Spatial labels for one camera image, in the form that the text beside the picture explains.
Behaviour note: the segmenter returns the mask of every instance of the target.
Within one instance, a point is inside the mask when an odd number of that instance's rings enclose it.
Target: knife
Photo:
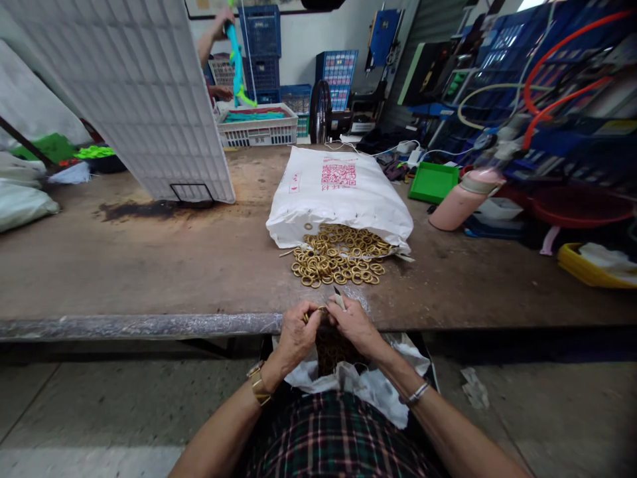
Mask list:
[[[343,309],[343,311],[346,311],[345,302],[343,302],[343,296],[341,295],[340,291],[336,288],[335,285],[333,287],[334,287],[334,292],[336,292],[336,303],[341,309]]]

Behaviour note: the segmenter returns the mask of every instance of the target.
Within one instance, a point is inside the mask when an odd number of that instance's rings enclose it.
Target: silver bracelet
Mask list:
[[[403,400],[403,398],[401,397],[399,399],[399,401],[407,406],[411,406],[414,405],[414,403],[416,403],[418,401],[418,399],[420,399],[420,397],[422,397],[422,395],[425,393],[425,391],[427,391],[427,389],[429,388],[429,381],[427,379],[425,379],[425,383],[423,383],[418,390],[416,390],[412,396],[410,396],[408,399]]]

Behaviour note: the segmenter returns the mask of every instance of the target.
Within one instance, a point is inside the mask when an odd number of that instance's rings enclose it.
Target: thermos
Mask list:
[[[458,228],[486,199],[505,183],[496,168],[469,171],[429,217],[435,228],[452,231]]]

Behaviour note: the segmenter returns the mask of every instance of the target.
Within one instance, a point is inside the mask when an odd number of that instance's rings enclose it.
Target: orange hose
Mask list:
[[[590,30],[593,30],[593,29],[595,29],[597,27],[601,27],[602,25],[605,25],[607,23],[614,22],[614,21],[626,18],[626,17],[632,15],[633,13],[635,13],[635,10],[624,10],[624,11],[621,11],[619,13],[614,13],[613,15],[609,15],[607,17],[604,17],[602,19],[594,21],[593,23],[589,23],[585,27],[580,28],[578,31],[576,31],[574,33],[571,33],[568,37],[566,37],[561,42],[557,43],[549,51],[547,51],[546,54],[544,56],[542,56],[540,58],[540,60],[537,62],[537,64],[534,66],[533,70],[531,70],[531,72],[529,73],[528,78],[526,79],[526,82],[524,83],[524,103],[526,104],[526,108],[529,110],[529,112],[531,114],[533,114],[533,115],[538,115],[540,113],[540,110],[535,106],[535,104],[531,100],[531,83],[533,83],[533,80],[537,76],[537,73],[539,72],[539,69],[542,66],[542,64],[548,58],[550,58],[550,56],[553,53],[555,53],[562,46],[566,45],[569,41],[579,37],[580,35],[588,32]],[[548,108],[545,108],[544,111],[549,110],[549,109],[551,109],[551,106],[549,106]]]
[[[573,98],[577,98],[578,96],[586,92],[594,90],[595,88],[598,88],[599,86],[602,86],[603,84],[606,84],[611,80],[612,78],[610,76],[605,76],[604,78],[600,78],[595,83],[591,83],[585,88],[582,88],[581,90],[577,90],[575,93],[571,93],[568,96],[565,96],[561,100],[558,100],[555,103],[548,105],[542,111],[538,112],[538,114],[531,120],[531,124],[529,124],[529,127],[526,130],[526,133],[524,133],[524,142],[522,143],[522,149],[524,151],[528,151],[528,149],[531,147],[531,139],[533,139],[533,131],[535,131],[535,127],[541,120],[547,119],[547,113],[549,111],[551,111],[553,108],[556,108],[557,106],[560,106],[561,104],[571,101]]]

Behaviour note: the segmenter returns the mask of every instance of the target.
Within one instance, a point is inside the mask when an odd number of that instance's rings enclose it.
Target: concrete floor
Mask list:
[[[17,477],[165,476],[254,363],[102,362],[0,368],[0,470]],[[634,476],[637,364],[477,366],[434,357],[443,395],[536,477]]]

